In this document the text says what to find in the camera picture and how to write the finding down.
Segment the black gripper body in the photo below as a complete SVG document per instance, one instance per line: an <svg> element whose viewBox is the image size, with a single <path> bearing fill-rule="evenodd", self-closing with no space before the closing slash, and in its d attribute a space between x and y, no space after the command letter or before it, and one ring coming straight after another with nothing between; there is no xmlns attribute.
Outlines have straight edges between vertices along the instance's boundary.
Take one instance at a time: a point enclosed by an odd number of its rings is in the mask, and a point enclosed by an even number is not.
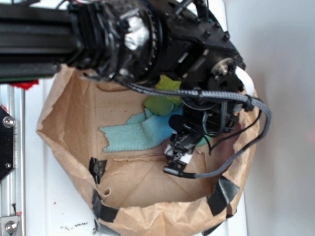
<svg viewBox="0 0 315 236"><path fill-rule="evenodd" d="M217 137L234 129L242 105L238 101L217 98L193 97L184 91L236 92L244 91L241 81L182 82L179 88L172 88L183 104L182 115L172 115L169 125L174 129L173 138Z"/></svg>

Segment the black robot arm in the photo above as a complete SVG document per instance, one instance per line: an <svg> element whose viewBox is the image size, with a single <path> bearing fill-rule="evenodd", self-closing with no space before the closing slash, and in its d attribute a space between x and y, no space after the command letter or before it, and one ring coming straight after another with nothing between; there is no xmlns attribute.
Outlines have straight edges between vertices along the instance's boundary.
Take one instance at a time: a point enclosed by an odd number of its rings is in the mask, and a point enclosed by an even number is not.
<svg viewBox="0 0 315 236"><path fill-rule="evenodd" d="M240 103L206 92L236 92L245 67L205 0L69 1L49 9L0 6L0 81L31 82L62 65L96 82L178 97L191 127L216 137L234 129Z"/></svg>

